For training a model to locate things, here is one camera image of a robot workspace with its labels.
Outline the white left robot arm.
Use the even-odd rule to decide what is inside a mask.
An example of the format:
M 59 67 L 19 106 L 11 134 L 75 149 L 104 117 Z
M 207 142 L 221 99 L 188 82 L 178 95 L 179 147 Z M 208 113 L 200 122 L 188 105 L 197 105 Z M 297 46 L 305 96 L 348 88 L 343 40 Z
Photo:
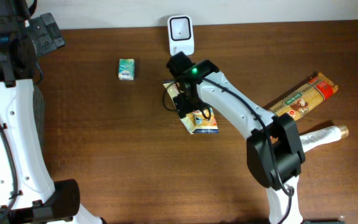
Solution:
M 80 202 L 73 179 L 53 181 L 34 114 L 38 59 L 65 45 L 36 2 L 0 1 L 0 223 L 102 223 Z

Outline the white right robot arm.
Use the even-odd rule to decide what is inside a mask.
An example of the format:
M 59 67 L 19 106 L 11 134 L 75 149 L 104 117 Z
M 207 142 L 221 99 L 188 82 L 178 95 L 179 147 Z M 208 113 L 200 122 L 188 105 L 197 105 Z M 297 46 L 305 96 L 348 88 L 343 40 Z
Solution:
M 193 63 L 179 52 L 167 68 L 179 91 L 173 102 L 180 118 L 198 110 L 208 119 L 214 108 L 246 140 L 248 169 L 267 190 L 269 222 L 303 223 L 297 188 L 305 153 L 295 120 L 255 104 L 209 60 Z

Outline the green tissue pack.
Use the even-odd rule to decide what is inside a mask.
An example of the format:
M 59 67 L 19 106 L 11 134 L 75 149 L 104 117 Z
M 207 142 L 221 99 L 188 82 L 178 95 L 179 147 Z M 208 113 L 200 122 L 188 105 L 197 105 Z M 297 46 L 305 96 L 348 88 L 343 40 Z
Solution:
M 133 58 L 120 59 L 118 78 L 120 80 L 134 80 L 135 78 L 135 60 Z

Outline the white shampoo tube gold cap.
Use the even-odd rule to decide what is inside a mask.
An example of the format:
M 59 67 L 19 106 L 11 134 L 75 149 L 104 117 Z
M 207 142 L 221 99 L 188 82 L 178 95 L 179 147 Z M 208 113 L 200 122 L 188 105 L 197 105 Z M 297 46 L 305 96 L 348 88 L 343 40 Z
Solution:
M 300 136 L 304 152 L 308 152 L 320 145 L 345 139 L 349 136 L 349 130 L 345 125 L 329 126 Z

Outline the orange spaghetti packet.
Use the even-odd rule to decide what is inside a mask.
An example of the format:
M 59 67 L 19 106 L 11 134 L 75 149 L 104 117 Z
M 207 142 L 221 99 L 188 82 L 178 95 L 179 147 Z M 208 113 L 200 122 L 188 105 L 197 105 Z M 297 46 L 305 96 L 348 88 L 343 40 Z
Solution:
M 296 121 L 332 97 L 338 89 L 334 82 L 322 73 L 318 73 L 268 110 L 277 116 L 288 114 Z

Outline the cream foil pouch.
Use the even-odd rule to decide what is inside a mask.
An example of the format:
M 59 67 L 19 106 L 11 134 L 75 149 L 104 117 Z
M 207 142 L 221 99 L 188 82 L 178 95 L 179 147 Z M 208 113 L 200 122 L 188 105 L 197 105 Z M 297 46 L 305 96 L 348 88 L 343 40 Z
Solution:
M 174 101 L 174 97 L 178 96 L 180 93 L 175 81 L 163 81 L 163 86 L 167 90 L 171 100 Z M 191 113 L 186 114 L 184 118 L 180 118 L 180 121 L 190 134 L 217 134 L 219 129 L 213 109 L 210 108 L 209 112 L 204 110 L 204 113 L 207 117 L 210 116 L 210 119 L 206 119 L 201 111 L 192 111 Z

